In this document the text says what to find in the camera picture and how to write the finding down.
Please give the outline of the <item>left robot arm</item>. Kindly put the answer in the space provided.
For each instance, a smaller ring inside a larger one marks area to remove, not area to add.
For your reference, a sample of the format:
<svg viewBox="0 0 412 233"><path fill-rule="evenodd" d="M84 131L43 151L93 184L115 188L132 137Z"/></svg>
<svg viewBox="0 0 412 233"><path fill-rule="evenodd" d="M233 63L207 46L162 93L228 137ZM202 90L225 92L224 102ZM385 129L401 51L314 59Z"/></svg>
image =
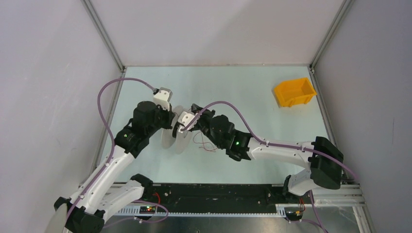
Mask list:
<svg viewBox="0 0 412 233"><path fill-rule="evenodd" d="M59 197L55 209L68 209L64 228L72 233L99 233L104 224L129 203L153 198L153 181L136 174L120 190L107 191L121 172L149 145L150 137L160 129L171 130L175 113L166 100L142 101L133 117L116 136L106 161L100 164L69 198Z"/></svg>

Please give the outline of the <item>white plastic cable spool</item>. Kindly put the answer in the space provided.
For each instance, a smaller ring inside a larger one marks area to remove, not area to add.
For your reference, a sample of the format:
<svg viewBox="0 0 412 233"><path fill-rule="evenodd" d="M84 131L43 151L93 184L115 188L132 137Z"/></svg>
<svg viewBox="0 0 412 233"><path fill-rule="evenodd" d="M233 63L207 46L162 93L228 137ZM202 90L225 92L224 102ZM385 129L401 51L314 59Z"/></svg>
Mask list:
<svg viewBox="0 0 412 233"><path fill-rule="evenodd" d="M192 132L185 131L183 133L178 133L178 126L177 123L179 115L182 113L184 109L183 106L178 105L173 108L172 112L174 113L174 117L172 119L172 129L163 129L161 134L161 146L164 149L168 149L175 145L175 153L181 154L189 145L189 142L192 137Z"/></svg>

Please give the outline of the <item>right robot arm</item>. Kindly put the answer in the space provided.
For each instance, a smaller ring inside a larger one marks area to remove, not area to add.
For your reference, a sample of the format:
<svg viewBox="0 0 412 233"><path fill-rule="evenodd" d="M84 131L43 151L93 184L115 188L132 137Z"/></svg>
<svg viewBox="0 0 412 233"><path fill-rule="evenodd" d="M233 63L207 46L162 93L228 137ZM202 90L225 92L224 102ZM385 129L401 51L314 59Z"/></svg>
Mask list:
<svg viewBox="0 0 412 233"><path fill-rule="evenodd" d="M197 119L192 131L201 131L217 148L235 161L275 159L303 168L284 181L282 195L289 203L297 202L310 190L321 187L338 190L343 176L343 154L327 138L318 136L313 142L269 142L251 132L235 128L225 115L193 104Z"/></svg>

